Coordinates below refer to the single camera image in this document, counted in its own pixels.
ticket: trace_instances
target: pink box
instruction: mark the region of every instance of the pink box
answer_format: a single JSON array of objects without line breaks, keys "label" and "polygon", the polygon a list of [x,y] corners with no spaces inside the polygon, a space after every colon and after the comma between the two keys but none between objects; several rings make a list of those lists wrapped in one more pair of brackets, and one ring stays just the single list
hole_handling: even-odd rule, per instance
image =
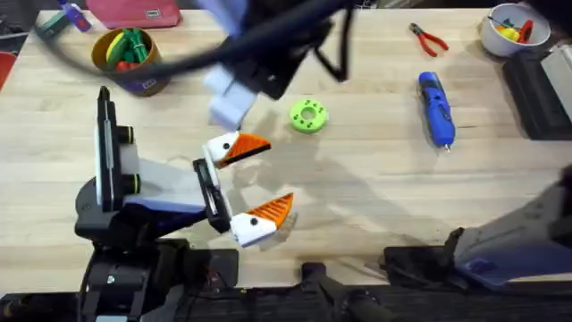
[{"label": "pink box", "polygon": [[181,21],[174,0],[87,0],[87,5],[108,29],[164,28]]}]

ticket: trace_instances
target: green spool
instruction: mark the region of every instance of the green spool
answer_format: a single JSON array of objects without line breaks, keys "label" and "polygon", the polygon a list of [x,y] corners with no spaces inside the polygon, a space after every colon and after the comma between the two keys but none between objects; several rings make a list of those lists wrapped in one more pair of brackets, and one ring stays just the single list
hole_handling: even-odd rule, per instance
[{"label": "green spool", "polygon": [[328,121],[328,110],[314,99],[299,101],[290,110],[290,124],[296,131],[316,133]]}]

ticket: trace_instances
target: white robot part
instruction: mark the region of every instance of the white robot part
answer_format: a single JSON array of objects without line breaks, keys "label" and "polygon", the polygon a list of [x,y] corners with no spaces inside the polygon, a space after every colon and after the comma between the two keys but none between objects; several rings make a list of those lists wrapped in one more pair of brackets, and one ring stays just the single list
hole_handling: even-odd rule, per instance
[{"label": "white robot part", "polygon": [[241,247],[248,247],[274,234],[277,227],[271,220],[240,213],[231,219],[231,231]]},{"label": "white robot part", "polygon": [[[103,200],[101,191],[101,168],[99,159],[99,130],[94,128],[93,139],[95,149],[95,165],[96,165],[96,201],[101,206]],[[139,173],[139,154],[137,144],[122,145],[119,148],[120,158],[122,161],[122,174],[138,174]]]},{"label": "white robot part", "polygon": [[205,145],[205,154],[209,154],[215,163],[222,161],[229,153],[229,149],[237,142],[239,136],[239,132],[234,131],[210,139]]},{"label": "white robot part", "polygon": [[141,192],[125,196],[125,204],[182,213],[197,213],[205,208],[195,172],[140,158],[139,175]]},{"label": "white robot part", "polygon": [[208,174],[211,177],[211,181],[213,182],[213,185],[217,189],[220,189],[221,184],[218,181],[218,174],[216,174],[215,164],[213,164],[213,159],[212,159],[211,154],[208,150],[208,146],[203,145],[202,149],[203,149],[203,155],[205,156],[206,166],[208,167]]},{"label": "white robot part", "polygon": [[257,99],[253,92],[234,78],[222,65],[216,65],[205,77],[205,85],[213,91],[209,118],[227,131],[236,131]]}]

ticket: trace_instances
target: bowl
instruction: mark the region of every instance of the bowl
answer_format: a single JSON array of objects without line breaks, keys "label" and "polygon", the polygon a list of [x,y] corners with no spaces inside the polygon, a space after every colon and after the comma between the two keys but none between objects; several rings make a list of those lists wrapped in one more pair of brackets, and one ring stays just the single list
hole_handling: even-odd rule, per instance
[{"label": "bowl", "polygon": [[[101,38],[99,38],[96,44],[93,46],[91,51],[91,60],[93,64],[100,70],[106,71],[107,61],[105,59],[105,53],[107,48],[114,41],[115,36],[123,32],[123,29],[116,29],[106,32]],[[143,43],[147,47],[148,56],[144,62],[139,65],[156,64],[161,62],[161,53],[155,41],[151,36],[141,30],[141,38]],[[129,91],[131,94],[139,97],[150,97],[160,92],[169,83],[169,78],[150,78],[146,80],[114,80],[123,89]]]},{"label": "bowl", "polygon": [[499,23],[484,17],[481,27],[481,41],[483,47],[493,55],[508,57],[520,50],[538,47],[551,36],[551,26],[548,21],[527,4],[500,4],[489,11],[489,16],[500,22],[510,19],[510,22],[519,28],[528,20],[532,20],[534,23],[528,43],[522,44],[502,36],[495,29]]}]

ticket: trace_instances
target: wooden table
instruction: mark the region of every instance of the wooden table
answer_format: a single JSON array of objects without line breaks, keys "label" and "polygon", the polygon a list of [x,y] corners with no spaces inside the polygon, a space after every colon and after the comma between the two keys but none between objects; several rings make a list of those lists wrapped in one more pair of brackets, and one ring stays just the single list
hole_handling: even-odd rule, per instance
[{"label": "wooden table", "polygon": [[[384,247],[441,244],[451,230],[502,216],[557,178],[572,144],[524,138],[501,64],[479,44],[486,13],[364,11],[353,30],[349,81],[337,84],[310,57],[283,99],[258,99],[244,131],[268,138],[273,149],[221,171],[223,187],[235,213],[289,191],[295,199],[286,229],[240,251],[241,286],[295,284],[309,260],[326,262],[343,283],[384,283],[371,269]],[[166,59],[223,39],[205,13],[183,15],[177,28],[150,31]],[[408,30],[412,21],[450,51],[425,54]],[[87,62],[104,31],[98,23],[88,34],[71,28],[60,42]],[[334,35],[324,48],[330,55]],[[450,154],[427,139],[416,93],[425,71],[438,72],[452,105],[458,139]],[[71,71],[29,37],[0,95],[0,292],[79,288],[91,246],[73,232],[74,200],[94,175],[99,86],[111,88],[119,122],[135,127],[140,155],[190,170],[200,145],[223,133],[208,124],[203,76],[184,75],[159,95],[136,98]],[[331,116],[314,135],[288,124],[290,107],[309,97]],[[174,235],[198,247],[237,247],[207,223]]]}]

